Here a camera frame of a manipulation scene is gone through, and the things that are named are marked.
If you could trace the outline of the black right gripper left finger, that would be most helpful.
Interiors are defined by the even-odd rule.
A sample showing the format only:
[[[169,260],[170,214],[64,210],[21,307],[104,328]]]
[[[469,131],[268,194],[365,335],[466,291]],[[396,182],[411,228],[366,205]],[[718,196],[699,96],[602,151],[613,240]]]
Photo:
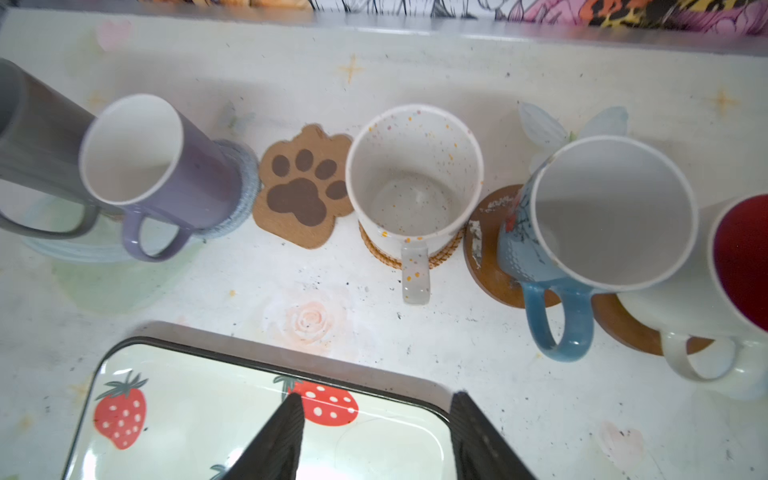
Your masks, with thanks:
[[[295,479],[304,424],[302,398],[289,394],[223,479]]]

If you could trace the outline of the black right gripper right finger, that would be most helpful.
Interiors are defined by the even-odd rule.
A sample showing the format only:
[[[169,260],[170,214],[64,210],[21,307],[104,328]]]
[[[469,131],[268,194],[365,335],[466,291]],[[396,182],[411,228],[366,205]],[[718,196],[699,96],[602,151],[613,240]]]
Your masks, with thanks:
[[[452,396],[449,429],[458,479],[534,479],[466,391]]]

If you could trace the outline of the plain brown wooden round coaster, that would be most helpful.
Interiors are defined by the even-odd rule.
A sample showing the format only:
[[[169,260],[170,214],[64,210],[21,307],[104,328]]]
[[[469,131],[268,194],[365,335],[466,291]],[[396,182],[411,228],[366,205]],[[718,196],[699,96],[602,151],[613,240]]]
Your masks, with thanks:
[[[660,333],[637,321],[615,294],[593,296],[592,309],[598,325],[622,345],[651,355],[663,355]]]

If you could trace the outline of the woven rattan round coaster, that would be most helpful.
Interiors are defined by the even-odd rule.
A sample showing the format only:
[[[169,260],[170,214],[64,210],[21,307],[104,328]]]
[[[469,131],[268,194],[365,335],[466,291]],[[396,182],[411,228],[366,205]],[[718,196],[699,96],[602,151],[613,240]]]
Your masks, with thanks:
[[[365,246],[376,259],[378,259],[380,262],[382,262],[383,264],[393,269],[398,269],[398,270],[402,269],[402,262],[400,260],[387,255],[378,247],[376,247],[374,243],[371,241],[371,239],[369,238],[369,236],[364,231],[361,223],[358,223],[358,227],[359,227],[361,238]],[[459,247],[463,236],[464,236],[464,232],[460,230],[459,232],[456,233],[456,235],[447,245],[445,245],[437,253],[432,254],[429,259],[429,268],[430,269],[437,268],[441,264],[443,264],[445,261],[447,261]]]

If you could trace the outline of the scratched brown wooden round coaster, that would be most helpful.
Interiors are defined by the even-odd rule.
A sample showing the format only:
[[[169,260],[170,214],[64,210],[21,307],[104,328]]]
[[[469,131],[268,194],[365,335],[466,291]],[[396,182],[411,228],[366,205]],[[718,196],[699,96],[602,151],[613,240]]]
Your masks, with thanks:
[[[494,300],[524,309],[519,283],[503,272],[497,262],[497,240],[509,208],[521,184],[500,188],[483,198],[464,230],[463,251],[468,270],[477,285]]]

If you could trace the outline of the light blue mug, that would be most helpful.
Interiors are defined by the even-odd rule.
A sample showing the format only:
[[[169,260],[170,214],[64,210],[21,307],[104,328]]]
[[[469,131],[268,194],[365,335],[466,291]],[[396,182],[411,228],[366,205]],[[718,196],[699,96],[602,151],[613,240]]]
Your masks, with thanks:
[[[593,341],[593,296],[667,280],[689,258],[698,227],[692,187],[668,156],[598,135],[557,150],[519,190],[498,232],[497,263],[522,289],[539,350],[573,362]]]

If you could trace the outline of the cork paw print coaster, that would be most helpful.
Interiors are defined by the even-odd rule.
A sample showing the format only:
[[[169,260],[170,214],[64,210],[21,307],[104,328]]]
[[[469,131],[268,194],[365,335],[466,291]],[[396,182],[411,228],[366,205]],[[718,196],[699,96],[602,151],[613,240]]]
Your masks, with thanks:
[[[306,125],[262,156],[263,184],[253,205],[255,223],[299,247],[316,249],[330,238],[335,219],[353,211],[345,181],[352,139]]]

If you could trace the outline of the red inside white mug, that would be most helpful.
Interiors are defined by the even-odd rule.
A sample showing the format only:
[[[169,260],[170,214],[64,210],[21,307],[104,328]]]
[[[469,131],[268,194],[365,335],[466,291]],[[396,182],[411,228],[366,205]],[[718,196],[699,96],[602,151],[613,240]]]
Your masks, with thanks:
[[[659,332],[663,356],[680,377],[731,398],[766,396],[766,193],[702,209],[685,264],[664,282],[618,298],[636,320]],[[731,341],[730,367],[713,378],[699,374],[687,353],[692,337]]]

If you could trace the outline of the grey woven round coaster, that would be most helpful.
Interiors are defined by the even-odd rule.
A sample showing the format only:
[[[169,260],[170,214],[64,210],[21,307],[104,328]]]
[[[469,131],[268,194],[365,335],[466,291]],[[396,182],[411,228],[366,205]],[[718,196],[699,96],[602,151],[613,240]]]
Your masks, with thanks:
[[[258,157],[249,146],[226,139],[217,139],[214,143],[229,164],[235,167],[240,191],[229,217],[216,226],[193,233],[193,237],[203,241],[224,237],[237,230],[251,216],[253,204],[262,188]]]

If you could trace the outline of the white mug purple handle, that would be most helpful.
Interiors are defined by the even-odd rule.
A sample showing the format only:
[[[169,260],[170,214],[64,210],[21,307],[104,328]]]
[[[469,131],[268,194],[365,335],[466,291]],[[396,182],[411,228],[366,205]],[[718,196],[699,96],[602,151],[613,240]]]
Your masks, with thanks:
[[[87,191],[123,211],[123,246],[140,261],[170,259],[238,201],[236,169],[214,140],[150,94],[110,104],[88,127],[78,162]]]

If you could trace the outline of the grey mug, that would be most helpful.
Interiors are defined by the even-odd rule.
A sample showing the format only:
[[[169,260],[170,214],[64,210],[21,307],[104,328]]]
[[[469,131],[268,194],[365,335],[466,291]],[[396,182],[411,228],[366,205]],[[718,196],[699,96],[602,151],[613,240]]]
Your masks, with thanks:
[[[15,63],[1,61],[1,178],[83,206],[69,231],[45,231],[2,216],[1,228],[33,238],[66,240],[87,234],[101,214],[123,211],[91,195],[79,172],[79,150],[90,112]]]

